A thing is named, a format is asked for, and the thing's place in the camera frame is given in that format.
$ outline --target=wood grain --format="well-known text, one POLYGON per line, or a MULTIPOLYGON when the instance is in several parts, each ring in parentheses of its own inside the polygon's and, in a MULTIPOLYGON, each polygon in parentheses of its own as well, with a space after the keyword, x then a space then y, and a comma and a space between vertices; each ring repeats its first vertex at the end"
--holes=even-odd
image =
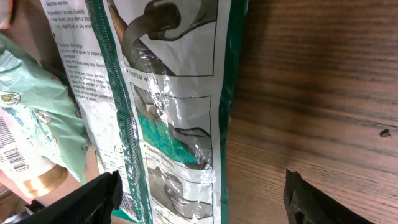
POLYGON ((397 1, 250 0, 230 223, 287 223, 286 168, 372 222, 398 223, 397 70, 397 1))

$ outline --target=green stripe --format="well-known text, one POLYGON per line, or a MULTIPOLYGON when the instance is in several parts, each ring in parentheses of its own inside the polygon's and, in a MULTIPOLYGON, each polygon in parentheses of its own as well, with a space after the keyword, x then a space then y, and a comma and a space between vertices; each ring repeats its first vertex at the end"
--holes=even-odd
POLYGON ((152 223, 152 211, 137 137, 137 123, 132 113, 131 101, 119 66, 116 45, 104 10, 103 0, 86 0, 86 5, 104 57, 117 108, 124 162, 136 216, 140 223, 150 224, 152 223))
POLYGON ((232 0, 229 12, 228 34, 226 37, 224 82, 220 97, 219 126, 221 149, 221 222, 228 223, 228 191, 226 188, 226 137, 232 109, 241 51, 244 17, 248 9, 248 0, 232 0))

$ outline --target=barcode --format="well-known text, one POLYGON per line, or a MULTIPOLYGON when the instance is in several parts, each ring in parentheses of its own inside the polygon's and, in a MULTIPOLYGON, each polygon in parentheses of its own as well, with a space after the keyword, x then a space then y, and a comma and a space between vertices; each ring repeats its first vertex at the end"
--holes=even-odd
POLYGON ((29 169, 29 165, 26 163, 24 156, 21 154, 18 148, 5 151, 4 155, 15 172, 21 172, 29 169))
POLYGON ((122 193, 122 204, 120 204, 120 208, 130 213, 130 215, 136 216, 136 210, 134 209, 132 197, 129 193, 122 193))
POLYGON ((8 130, 6 122, 3 117, 0 117, 0 148, 14 142, 15 140, 12 137, 10 130, 8 130))

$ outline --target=light green plastic bag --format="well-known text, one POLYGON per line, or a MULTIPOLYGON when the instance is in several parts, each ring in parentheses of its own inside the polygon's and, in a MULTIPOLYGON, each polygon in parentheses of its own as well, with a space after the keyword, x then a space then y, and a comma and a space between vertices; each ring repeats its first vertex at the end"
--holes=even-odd
POLYGON ((34 150, 80 182, 88 149, 80 112, 58 78, 0 34, 0 107, 20 124, 34 150))

